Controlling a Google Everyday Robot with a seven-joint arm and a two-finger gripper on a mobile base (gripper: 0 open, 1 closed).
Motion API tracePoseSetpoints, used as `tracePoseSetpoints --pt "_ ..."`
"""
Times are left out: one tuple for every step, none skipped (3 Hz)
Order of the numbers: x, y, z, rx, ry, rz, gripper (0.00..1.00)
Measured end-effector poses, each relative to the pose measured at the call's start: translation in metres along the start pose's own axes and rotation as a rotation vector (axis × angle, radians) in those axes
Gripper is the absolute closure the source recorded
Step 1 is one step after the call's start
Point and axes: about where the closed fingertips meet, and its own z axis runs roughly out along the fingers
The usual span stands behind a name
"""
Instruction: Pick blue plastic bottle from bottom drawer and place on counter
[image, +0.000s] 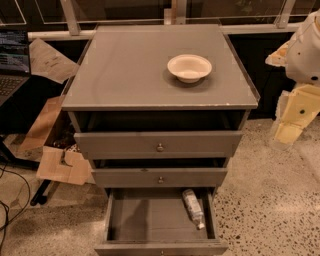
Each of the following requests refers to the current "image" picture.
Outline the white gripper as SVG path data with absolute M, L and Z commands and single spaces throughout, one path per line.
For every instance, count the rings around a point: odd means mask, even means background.
M 281 45 L 270 54 L 265 63 L 285 67 L 289 43 Z M 276 131 L 274 139 L 282 144 L 293 144 L 320 112 L 320 88 L 303 85 L 292 91 L 293 95 L 280 96 L 276 110 Z

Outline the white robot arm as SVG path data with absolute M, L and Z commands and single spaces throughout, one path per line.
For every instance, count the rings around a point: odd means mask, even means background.
M 265 63 L 284 67 L 295 82 L 291 92 L 281 93 L 271 129 L 273 146 L 287 148 L 320 113 L 320 12 L 309 14 Z

